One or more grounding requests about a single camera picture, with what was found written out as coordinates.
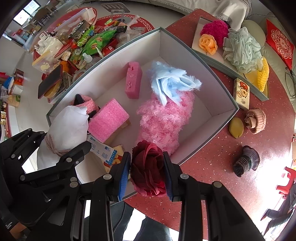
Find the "red round table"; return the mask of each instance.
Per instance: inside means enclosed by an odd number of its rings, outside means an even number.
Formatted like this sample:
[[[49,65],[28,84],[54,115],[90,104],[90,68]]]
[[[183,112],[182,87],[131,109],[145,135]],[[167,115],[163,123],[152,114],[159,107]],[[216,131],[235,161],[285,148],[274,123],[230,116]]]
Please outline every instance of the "red round table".
[[[69,18],[73,17],[75,14],[79,13],[81,10],[83,10],[85,8],[86,7],[81,7],[81,8],[75,9],[75,10],[73,10],[71,12],[66,13],[65,15],[61,16],[59,19],[54,21],[47,28],[46,31],[52,32],[57,27],[58,24],[63,23],[64,21],[66,21]],[[96,16],[93,19],[91,19],[91,23],[94,23],[96,21],[96,18],[97,18],[97,10],[95,8],[93,8],[93,10],[94,10],[94,13],[95,13]],[[65,44],[54,57],[57,58],[57,57],[61,56],[65,51],[67,51],[70,48],[71,48],[71,45],[69,43]],[[34,52],[33,52],[33,60],[35,61],[39,57],[40,57],[40,54],[38,54],[37,51],[34,50]]]
[[[191,47],[199,16],[206,19],[213,18],[207,12],[197,9],[166,29]],[[212,69],[232,93],[233,79]],[[275,190],[276,177],[280,176],[279,173],[287,165],[285,160],[288,160],[294,133],[295,111],[271,67],[268,82],[269,100],[261,102],[252,93],[250,95],[250,109],[260,108],[266,114],[267,122],[263,131],[254,135],[245,126],[243,135],[235,139],[226,125],[209,143],[181,165],[184,173],[198,181],[222,182],[256,225],[260,225],[260,218],[265,210],[274,208],[281,198]],[[240,109],[236,116],[244,122],[245,114],[246,112]],[[261,161],[256,171],[250,170],[239,178],[233,173],[232,165],[242,154],[244,145],[254,148],[259,153]],[[125,201],[150,218],[179,230],[181,202],[170,202],[168,197],[142,197],[140,194]],[[204,202],[202,208],[203,238],[208,239]]]
[[[132,15],[132,14],[124,14],[123,16],[129,17],[129,18],[135,17],[135,15]],[[119,17],[121,17],[121,14],[113,15],[113,19],[116,19]],[[99,18],[96,21],[95,25],[96,26],[105,26],[105,22],[107,22],[110,18],[111,18],[111,16],[105,16],[105,17]],[[136,24],[133,24],[131,27],[145,27],[146,28],[145,33],[152,31],[154,29],[153,25],[151,23],[149,23],[146,19],[138,18],[137,21],[138,22]]]

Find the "red artificial rose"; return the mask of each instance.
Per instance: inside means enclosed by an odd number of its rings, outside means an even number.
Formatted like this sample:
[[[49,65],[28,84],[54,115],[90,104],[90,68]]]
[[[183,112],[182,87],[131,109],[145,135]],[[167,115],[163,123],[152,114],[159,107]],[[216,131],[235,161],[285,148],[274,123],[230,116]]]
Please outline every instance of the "red artificial rose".
[[[141,141],[133,148],[131,181],[143,196],[166,196],[163,152],[154,143]]]

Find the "magenta pom pom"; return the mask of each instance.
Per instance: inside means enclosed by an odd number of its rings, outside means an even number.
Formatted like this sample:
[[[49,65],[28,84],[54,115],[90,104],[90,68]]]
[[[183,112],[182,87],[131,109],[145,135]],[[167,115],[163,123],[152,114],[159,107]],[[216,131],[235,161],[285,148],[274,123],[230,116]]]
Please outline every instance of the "magenta pom pom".
[[[180,92],[180,106],[168,99],[163,106],[152,94],[137,111],[142,115],[137,142],[146,140],[155,143],[161,150],[173,154],[179,146],[179,132],[187,124],[193,109],[193,91]]]
[[[212,35],[216,40],[218,47],[222,47],[223,40],[225,37],[228,37],[228,33],[228,25],[222,20],[215,20],[212,23],[207,23],[206,25],[204,25],[200,32],[200,35]]]

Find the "pink foam block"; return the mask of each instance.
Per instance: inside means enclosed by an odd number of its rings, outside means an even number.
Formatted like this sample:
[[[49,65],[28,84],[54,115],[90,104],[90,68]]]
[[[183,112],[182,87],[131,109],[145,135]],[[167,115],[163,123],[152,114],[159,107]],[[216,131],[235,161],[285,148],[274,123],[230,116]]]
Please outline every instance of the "pink foam block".
[[[139,99],[142,69],[138,62],[129,62],[128,65],[125,93],[130,99]]]
[[[128,118],[128,113],[112,99],[90,119],[88,131],[100,142],[105,142]]]

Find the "white bottle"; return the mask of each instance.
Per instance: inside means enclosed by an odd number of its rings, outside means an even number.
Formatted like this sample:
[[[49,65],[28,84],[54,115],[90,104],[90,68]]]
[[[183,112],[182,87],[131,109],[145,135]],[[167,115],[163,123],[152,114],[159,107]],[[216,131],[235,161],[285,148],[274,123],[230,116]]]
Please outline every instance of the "white bottle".
[[[94,64],[96,64],[101,58],[100,57],[91,57],[87,53],[83,53],[82,56],[84,57],[85,62],[87,63],[85,66],[85,69],[88,70],[91,68]]]

